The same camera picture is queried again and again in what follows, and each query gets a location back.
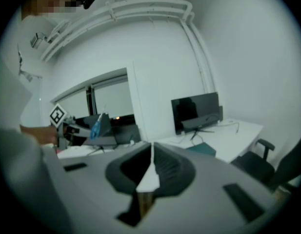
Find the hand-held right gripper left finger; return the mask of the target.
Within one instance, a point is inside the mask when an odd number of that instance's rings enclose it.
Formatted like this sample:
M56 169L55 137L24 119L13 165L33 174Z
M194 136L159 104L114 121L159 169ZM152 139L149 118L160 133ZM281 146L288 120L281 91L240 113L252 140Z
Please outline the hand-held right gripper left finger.
M105 177L117 192L133 194L150 162L151 144L144 143L111 161L106 167Z

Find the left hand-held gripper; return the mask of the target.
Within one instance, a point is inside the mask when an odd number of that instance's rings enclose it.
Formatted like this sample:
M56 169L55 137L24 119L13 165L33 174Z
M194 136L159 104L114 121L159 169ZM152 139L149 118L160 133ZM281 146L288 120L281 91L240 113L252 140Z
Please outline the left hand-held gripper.
M68 147L73 136L90 138L92 129L76 124L75 117L71 116L59 103L57 103L50 113L50 121L57 130L57 147ZM100 132L98 137L111 137L112 127L109 115L102 114L100 119Z

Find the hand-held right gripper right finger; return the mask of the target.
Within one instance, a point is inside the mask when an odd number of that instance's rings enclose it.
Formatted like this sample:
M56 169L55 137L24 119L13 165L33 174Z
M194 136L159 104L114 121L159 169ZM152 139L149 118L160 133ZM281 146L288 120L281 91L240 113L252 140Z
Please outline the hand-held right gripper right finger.
M154 164L160 182L155 196L178 196L196 176L196 169L189 159L159 143L154 144Z

